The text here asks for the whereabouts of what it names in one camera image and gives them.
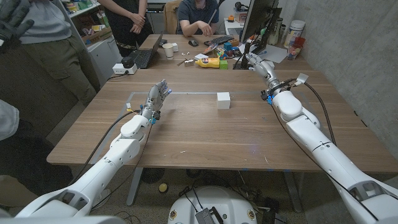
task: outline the glove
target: glove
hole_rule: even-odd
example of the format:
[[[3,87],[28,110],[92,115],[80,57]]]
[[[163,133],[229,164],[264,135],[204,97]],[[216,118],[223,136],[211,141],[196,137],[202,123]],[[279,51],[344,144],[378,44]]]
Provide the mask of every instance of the glove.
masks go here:
[[[32,19],[21,24],[29,8],[28,0],[0,0],[0,53],[17,47],[19,37],[33,26]]]

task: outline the paper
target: paper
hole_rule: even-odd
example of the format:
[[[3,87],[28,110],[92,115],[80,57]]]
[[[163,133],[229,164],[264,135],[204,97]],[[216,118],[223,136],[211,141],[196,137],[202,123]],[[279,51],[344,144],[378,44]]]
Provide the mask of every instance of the paper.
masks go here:
[[[254,49],[256,49],[256,46],[250,47],[250,51]],[[239,46],[239,50],[242,52],[242,54],[244,53],[244,44]],[[266,49],[260,52],[258,56],[265,60],[270,60],[275,63],[281,63],[287,56],[287,50],[267,44]]]

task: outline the keyboard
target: keyboard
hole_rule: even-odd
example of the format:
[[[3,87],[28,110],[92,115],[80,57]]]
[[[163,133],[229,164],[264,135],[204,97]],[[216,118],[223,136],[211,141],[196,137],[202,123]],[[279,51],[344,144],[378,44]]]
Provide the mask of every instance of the keyboard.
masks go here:
[[[232,35],[225,35],[223,37],[217,37],[217,38],[214,38],[213,40],[206,41],[204,44],[207,46],[210,46],[211,44],[220,45],[220,44],[223,44],[223,43],[225,43],[229,40],[233,40],[233,39],[234,39],[234,37]]]
[[[137,68],[146,68],[150,59],[152,50],[140,50],[139,55],[134,59]]]
[[[243,31],[243,28],[228,28],[230,35],[239,35]]]

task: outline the black shirt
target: black shirt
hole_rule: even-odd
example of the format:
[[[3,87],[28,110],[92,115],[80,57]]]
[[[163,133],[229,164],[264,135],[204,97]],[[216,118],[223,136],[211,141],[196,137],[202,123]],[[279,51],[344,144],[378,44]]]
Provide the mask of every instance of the black shirt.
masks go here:
[[[216,0],[206,0],[205,8],[197,9],[195,5],[195,0],[183,0],[178,7],[178,28],[177,34],[182,34],[182,29],[180,26],[180,21],[188,20],[190,24],[193,24],[196,21],[203,21],[209,22],[211,16],[214,13],[214,10],[217,8],[217,1]],[[218,12],[214,15],[211,23],[218,22]],[[196,35],[202,34],[202,31],[198,29],[195,32]]]
[[[113,1],[123,9],[138,14],[139,0],[113,0]],[[117,13],[110,11],[107,8],[105,8],[105,14],[109,19],[111,27],[128,26],[132,28],[132,25],[134,24],[133,21],[127,18],[126,16],[121,16]]]

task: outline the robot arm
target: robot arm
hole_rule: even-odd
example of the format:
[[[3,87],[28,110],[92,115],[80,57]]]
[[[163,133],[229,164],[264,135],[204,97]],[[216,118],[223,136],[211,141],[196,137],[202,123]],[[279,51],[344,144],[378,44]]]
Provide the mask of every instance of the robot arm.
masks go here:
[[[135,158],[144,139],[143,129],[150,121],[160,118],[160,109],[166,96],[167,83],[162,80],[148,94],[141,114],[135,115],[121,128],[105,156],[74,184],[45,194],[28,204],[16,218],[23,217],[82,217],[89,214],[95,199],[105,189],[115,173],[127,161]]]
[[[280,111],[289,133],[312,153],[328,174],[357,223],[397,223],[398,190],[359,170],[321,131],[315,115],[284,89],[274,70],[257,55],[246,55],[266,82],[269,101]]]

